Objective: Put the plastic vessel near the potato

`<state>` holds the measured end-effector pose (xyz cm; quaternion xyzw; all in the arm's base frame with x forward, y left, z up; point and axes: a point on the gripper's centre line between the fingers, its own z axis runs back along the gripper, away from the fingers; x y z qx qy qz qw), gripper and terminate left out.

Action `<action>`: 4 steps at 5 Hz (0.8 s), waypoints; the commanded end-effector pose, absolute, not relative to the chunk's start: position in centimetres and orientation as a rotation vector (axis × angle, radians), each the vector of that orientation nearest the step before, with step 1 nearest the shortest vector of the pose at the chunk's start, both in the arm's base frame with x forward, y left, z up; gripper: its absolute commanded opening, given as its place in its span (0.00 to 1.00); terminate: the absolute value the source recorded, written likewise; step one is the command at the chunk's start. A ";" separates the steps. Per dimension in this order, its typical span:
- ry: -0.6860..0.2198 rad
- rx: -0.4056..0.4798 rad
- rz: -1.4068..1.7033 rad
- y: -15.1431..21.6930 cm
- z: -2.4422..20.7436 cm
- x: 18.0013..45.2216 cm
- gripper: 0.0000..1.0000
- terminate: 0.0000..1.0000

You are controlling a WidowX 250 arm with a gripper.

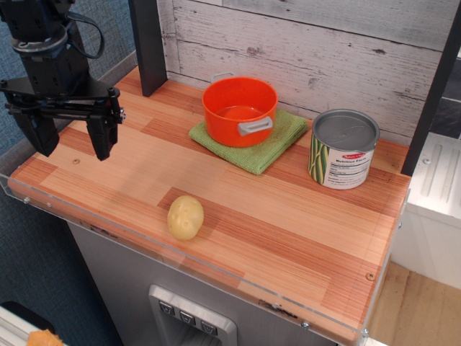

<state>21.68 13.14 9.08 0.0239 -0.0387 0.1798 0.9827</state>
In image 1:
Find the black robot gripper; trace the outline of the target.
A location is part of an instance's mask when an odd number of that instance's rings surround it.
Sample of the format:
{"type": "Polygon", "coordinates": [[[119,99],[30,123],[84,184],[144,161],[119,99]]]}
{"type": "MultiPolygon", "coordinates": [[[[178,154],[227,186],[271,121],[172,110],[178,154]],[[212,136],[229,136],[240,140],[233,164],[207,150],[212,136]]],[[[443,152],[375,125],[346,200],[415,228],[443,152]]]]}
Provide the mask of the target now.
{"type": "Polygon", "coordinates": [[[125,113],[120,91],[90,76],[88,60],[98,58],[84,50],[79,34],[55,34],[43,41],[11,39],[27,73],[1,81],[14,119],[34,149],[49,156],[59,142],[53,119],[83,120],[98,160],[110,156],[117,143],[117,124],[125,113]]]}

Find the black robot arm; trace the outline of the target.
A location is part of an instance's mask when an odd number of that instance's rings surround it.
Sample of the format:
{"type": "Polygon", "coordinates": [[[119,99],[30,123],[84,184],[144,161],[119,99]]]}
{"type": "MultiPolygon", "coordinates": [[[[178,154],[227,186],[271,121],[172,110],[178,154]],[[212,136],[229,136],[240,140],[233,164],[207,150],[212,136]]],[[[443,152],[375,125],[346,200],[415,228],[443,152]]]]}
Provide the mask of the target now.
{"type": "Polygon", "coordinates": [[[36,151],[49,156],[59,142],[55,120],[86,123],[97,158],[107,159],[125,120],[117,88],[93,79],[90,59],[104,52],[84,50],[78,23],[94,20],[71,12],[72,1],[2,1],[1,21],[12,35],[25,77],[1,80],[6,108],[36,151]]]}

